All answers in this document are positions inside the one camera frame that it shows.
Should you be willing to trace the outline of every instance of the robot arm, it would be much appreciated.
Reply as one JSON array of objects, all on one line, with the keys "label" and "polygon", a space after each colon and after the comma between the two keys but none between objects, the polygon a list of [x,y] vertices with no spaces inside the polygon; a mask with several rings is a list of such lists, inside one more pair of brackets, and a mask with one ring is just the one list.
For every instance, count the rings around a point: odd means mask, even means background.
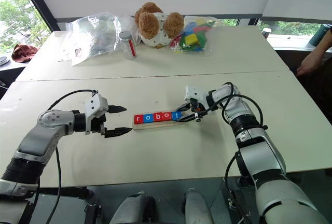
[{"label": "robot arm", "polygon": [[50,160],[60,138],[74,132],[99,132],[105,137],[123,135],[131,128],[104,127],[105,113],[126,109],[108,106],[107,99],[95,94],[85,104],[85,114],[79,111],[48,110],[38,117],[37,125],[23,138],[0,179],[0,223],[29,223],[34,205],[31,198],[38,179]]},{"label": "robot arm", "polygon": [[177,110],[191,109],[194,114],[183,116],[179,121],[195,119],[198,122],[204,115],[223,109],[239,149],[235,157],[241,178],[256,189],[260,222],[328,223],[306,194],[286,178],[283,157],[266,133],[267,127],[256,120],[243,97],[248,98],[240,95],[230,82],[209,93],[187,86],[185,100],[188,103]]}]

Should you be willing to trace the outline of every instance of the clear plastic bag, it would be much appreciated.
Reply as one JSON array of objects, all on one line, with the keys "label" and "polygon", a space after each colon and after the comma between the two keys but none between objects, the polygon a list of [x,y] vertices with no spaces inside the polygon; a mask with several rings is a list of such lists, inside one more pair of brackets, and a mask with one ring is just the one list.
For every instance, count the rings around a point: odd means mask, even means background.
[{"label": "clear plastic bag", "polygon": [[197,16],[185,16],[184,21],[184,29],[170,43],[171,50],[175,53],[211,53],[213,35],[210,32],[223,26],[222,21]]},{"label": "clear plastic bag", "polygon": [[135,44],[141,41],[131,16],[117,17],[109,12],[97,13],[67,23],[67,35],[58,61],[72,60],[72,66],[99,54],[120,50],[119,34],[132,33]]}]

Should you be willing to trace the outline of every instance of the teddy bear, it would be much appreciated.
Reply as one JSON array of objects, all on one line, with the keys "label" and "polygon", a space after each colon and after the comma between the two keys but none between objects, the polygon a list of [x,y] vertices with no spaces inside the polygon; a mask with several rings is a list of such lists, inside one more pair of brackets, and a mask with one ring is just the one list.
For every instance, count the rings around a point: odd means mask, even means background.
[{"label": "teddy bear", "polygon": [[184,27],[182,15],[178,12],[165,14],[152,2],[145,3],[135,13],[135,22],[140,30],[142,41],[155,48],[169,44]]}]

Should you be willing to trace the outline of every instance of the red letter block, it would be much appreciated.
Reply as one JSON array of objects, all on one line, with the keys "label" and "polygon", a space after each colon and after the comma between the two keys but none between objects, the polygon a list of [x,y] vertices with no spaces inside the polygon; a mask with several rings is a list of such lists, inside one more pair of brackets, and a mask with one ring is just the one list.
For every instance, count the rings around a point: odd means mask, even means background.
[{"label": "red letter block", "polygon": [[143,114],[134,115],[134,124],[143,124],[143,123],[144,123]]},{"label": "red letter block", "polygon": [[161,117],[162,121],[171,121],[172,120],[172,113],[170,111],[166,113],[162,113]]},{"label": "red letter block", "polygon": [[154,113],[154,122],[162,121],[162,113]]}]

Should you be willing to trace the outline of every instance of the green block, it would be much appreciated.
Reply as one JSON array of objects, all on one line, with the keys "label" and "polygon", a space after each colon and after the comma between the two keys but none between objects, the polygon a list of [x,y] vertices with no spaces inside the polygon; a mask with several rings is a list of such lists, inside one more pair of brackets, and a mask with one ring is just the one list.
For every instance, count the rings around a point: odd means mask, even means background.
[{"label": "green block", "polygon": [[185,44],[185,35],[183,35],[183,36],[181,37],[180,42],[179,42],[179,46],[180,46],[181,48],[183,48],[183,49],[186,47],[186,44]]},{"label": "green block", "polygon": [[196,36],[201,48],[204,48],[206,42],[208,41],[207,38],[205,37],[205,32],[204,31],[197,32]]}]

